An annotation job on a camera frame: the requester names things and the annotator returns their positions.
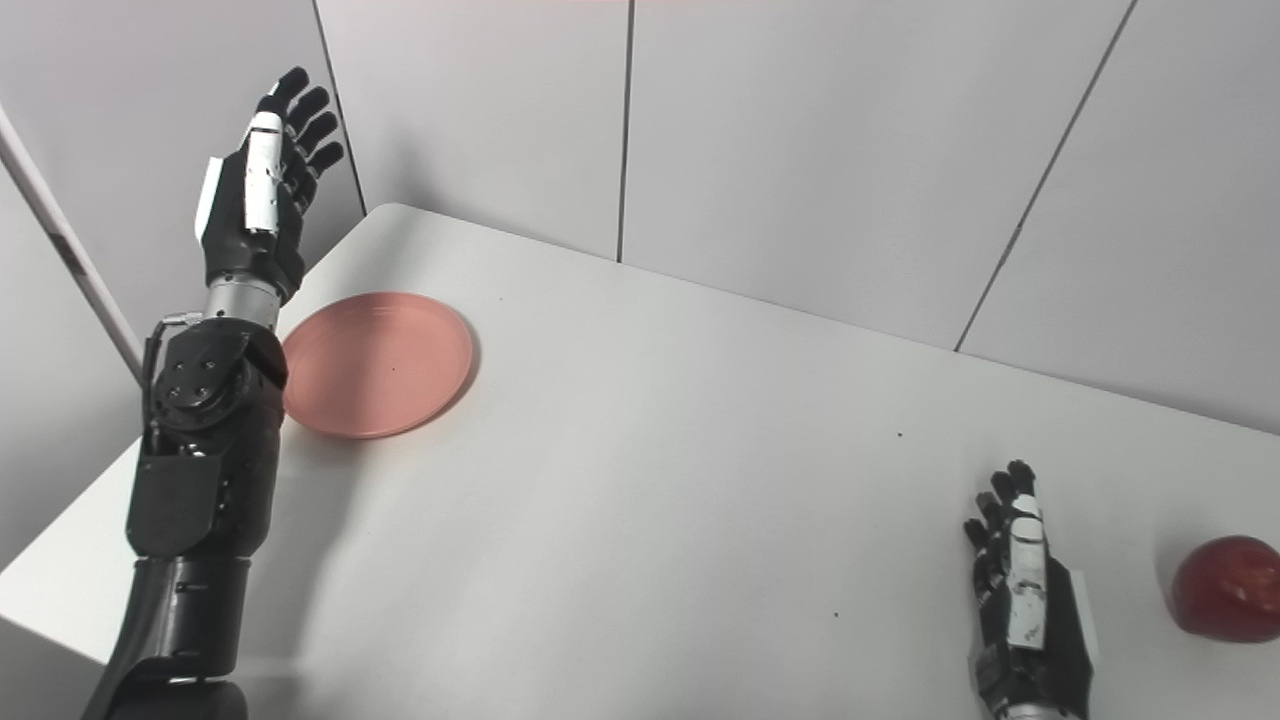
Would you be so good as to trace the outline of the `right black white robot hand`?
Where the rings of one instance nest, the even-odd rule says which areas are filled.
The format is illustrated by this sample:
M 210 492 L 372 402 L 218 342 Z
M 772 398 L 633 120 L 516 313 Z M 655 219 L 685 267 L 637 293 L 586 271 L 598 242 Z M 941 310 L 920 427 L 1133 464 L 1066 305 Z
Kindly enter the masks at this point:
M 1053 553 L 1036 474 L 1020 459 L 975 496 L 975 692 L 992 719 L 1088 719 L 1096 637 L 1079 577 Z

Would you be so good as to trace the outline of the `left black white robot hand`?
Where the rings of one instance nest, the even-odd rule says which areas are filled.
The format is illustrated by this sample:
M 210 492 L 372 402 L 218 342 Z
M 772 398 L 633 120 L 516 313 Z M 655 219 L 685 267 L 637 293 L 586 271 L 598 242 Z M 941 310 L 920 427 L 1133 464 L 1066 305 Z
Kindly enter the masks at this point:
M 206 284 L 261 281 L 287 304 L 305 278 L 300 245 L 320 178 L 346 156 L 330 95 L 303 67 L 259 100 L 239 145 L 211 158 L 198 196 L 195 237 Z

